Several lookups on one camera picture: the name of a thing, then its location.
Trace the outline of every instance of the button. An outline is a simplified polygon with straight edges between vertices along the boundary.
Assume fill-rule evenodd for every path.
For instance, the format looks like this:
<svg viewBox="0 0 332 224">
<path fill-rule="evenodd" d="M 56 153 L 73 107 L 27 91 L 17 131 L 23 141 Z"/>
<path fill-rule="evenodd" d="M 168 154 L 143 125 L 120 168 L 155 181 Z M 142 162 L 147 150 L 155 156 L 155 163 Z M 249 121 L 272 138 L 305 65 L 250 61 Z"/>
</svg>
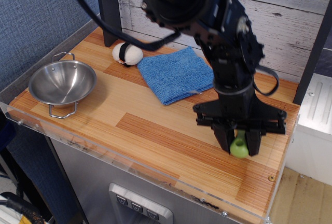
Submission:
<svg viewBox="0 0 332 224">
<path fill-rule="evenodd" d="M 123 197 L 117 195 L 117 196 L 116 196 L 116 199 L 118 200 L 118 202 L 119 202 L 120 204 L 125 205 L 125 206 L 128 205 L 128 202 L 127 202 L 127 199 L 126 199 L 126 198 L 123 198 Z"/>
<path fill-rule="evenodd" d="M 139 205 L 137 205 L 136 203 L 131 203 L 131 207 L 133 208 L 133 210 L 142 213 L 143 212 L 143 208 Z"/>
<path fill-rule="evenodd" d="M 159 220 L 159 216 L 157 213 L 152 212 L 151 210 L 146 210 L 147 216 L 150 217 L 153 220 Z"/>
</svg>

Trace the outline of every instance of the white ball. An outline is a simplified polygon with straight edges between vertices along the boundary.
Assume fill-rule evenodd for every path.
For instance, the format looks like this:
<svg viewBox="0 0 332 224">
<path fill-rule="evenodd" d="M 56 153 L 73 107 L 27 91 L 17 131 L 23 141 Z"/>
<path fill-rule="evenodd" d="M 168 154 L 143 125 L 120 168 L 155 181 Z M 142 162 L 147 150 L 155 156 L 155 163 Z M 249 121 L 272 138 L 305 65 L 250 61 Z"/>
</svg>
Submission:
<svg viewBox="0 0 332 224">
<path fill-rule="evenodd" d="M 125 43 L 120 43 L 116 45 L 112 51 L 113 59 L 119 63 L 124 63 L 119 57 L 120 48 L 123 44 Z M 138 62 L 141 61 L 142 58 L 143 58 L 143 52 L 140 48 L 133 46 L 131 44 L 126 48 L 126 51 L 124 53 L 124 60 L 127 65 L 130 66 L 136 65 Z"/>
</svg>

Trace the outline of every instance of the table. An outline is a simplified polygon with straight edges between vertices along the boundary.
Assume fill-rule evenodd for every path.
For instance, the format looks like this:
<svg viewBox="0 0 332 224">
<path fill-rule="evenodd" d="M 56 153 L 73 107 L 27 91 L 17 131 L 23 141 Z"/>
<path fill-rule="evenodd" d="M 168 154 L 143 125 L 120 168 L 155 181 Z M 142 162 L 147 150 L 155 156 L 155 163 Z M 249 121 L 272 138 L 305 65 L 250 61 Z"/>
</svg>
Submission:
<svg viewBox="0 0 332 224">
<path fill-rule="evenodd" d="M 216 99 L 213 89 L 164 106 L 136 66 L 127 68 L 112 59 L 112 48 L 118 43 L 105 47 L 98 28 L 71 51 L 98 78 L 93 92 L 79 102 L 77 113 L 67 119 L 51 118 L 48 105 L 26 89 L 7 107 L 11 119 L 61 142 L 79 144 L 99 158 L 117 161 L 146 180 L 168 185 L 173 192 L 236 221 L 264 222 L 299 111 L 292 103 L 297 84 L 281 80 L 272 97 L 258 95 L 263 102 L 287 111 L 287 133 L 263 136 L 259 155 L 238 159 L 220 148 L 210 128 L 196 124 L 192 106 Z M 144 56 L 170 52 L 174 50 L 163 47 L 144 51 Z M 274 85 L 267 75 L 256 74 L 255 80 L 262 91 Z M 53 114 L 60 116 L 68 111 L 53 108 Z"/>
</svg>

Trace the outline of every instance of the blue wall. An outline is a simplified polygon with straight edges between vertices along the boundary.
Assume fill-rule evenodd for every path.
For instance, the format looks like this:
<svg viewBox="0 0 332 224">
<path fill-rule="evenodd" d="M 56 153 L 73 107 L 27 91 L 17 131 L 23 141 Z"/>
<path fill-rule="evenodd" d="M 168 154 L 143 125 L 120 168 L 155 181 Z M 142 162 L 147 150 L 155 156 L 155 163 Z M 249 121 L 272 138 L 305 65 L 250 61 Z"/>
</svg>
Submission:
<svg viewBox="0 0 332 224">
<path fill-rule="evenodd" d="M 76 0 L 0 0 L 0 91 L 89 20 Z"/>
</svg>

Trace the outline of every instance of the green toy fruit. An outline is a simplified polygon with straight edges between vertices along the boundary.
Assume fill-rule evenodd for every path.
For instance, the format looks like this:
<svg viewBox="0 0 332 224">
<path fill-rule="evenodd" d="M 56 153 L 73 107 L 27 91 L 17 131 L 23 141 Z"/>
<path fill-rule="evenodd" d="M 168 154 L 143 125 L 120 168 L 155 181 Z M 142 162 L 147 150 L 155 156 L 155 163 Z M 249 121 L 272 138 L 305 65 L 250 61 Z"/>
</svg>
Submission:
<svg viewBox="0 0 332 224">
<path fill-rule="evenodd" d="M 249 155 L 249 150 L 245 141 L 245 131 L 238 130 L 238 136 L 230 145 L 230 153 L 236 158 L 245 158 Z"/>
</svg>

